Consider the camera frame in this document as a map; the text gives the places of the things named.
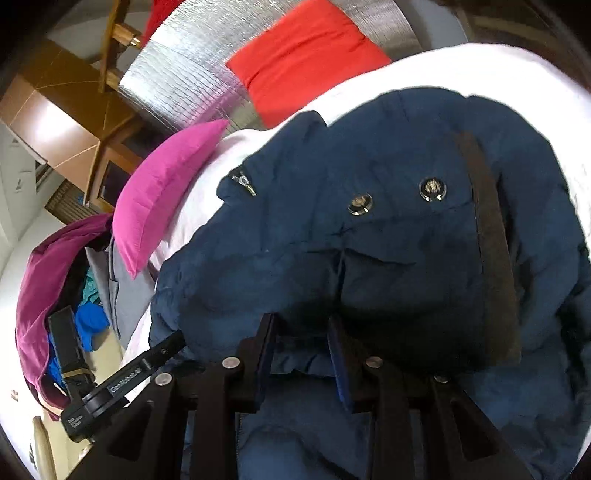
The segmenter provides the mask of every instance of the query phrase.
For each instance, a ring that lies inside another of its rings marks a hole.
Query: puffer jacket
[[[332,312],[375,354],[455,375],[535,478],[574,467],[591,413],[589,260],[552,149],[519,115],[430,88],[330,128],[301,113],[218,195],[161,269],[150,341],[180,329],[206,365],[263,313],[284,319],[266,400],[241,420],[242,479],[364,477],[369,419],[339,403]]]

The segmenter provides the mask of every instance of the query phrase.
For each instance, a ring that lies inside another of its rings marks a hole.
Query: zipper pull
[[[246,188],[248,193],[250,193],[253,197],[256,197],[255,189],[252,187],[250,180],[248,180],[248,177],[244,175],[242,170],[238,172],[238,175],[233,175],[232,180]]]

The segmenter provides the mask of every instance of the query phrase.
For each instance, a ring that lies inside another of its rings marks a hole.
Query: white bedsheet
[[[504,103],[545,136],[568,182],[570,198],[589,244],[591,178],[587,162],[591,155],[591,95],[533,53],[503,45],[473,43],[428,51],[350,79],[314,100],[303,111],[316,110],[330,125],[383,93],[421,86],[442,87],[463,96],[478,95]],[[215,191],[222,177],[259,150],[288,121],[265,132],[236,132],[220,142],[154,252],[151,262],[156,269],[188,243],[193,233],[221,207],[222,201]],[[126,359],[148,349],[150,324],[148,308],[136,331],[138,341],[134,342],[132,337]]]

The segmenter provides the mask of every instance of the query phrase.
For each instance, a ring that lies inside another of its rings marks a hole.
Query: gray cloth
[[[100,300],[119,343],[125,348],[154,295],[154,279],[144,268],[133,280],[113,240],[106,251],[86,247]]]
[[[174,132],[217,118],[230,120],[228,133],[261,129],[248,91],[226,62],[298,3],[185,0],[131,64],[119,91],[163,130]],[[333,3],[393,60],[421,52],[394,1]]]

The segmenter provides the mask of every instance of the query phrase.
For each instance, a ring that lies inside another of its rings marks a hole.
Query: silver foil
[[[228,133],[264,129],[248,92],[225,66],[234,53],[300,0],[184,0],[123,76],[121,93],[171,132],[226,118]],[[421,47],[392,0],[333,0],[393,60]]]

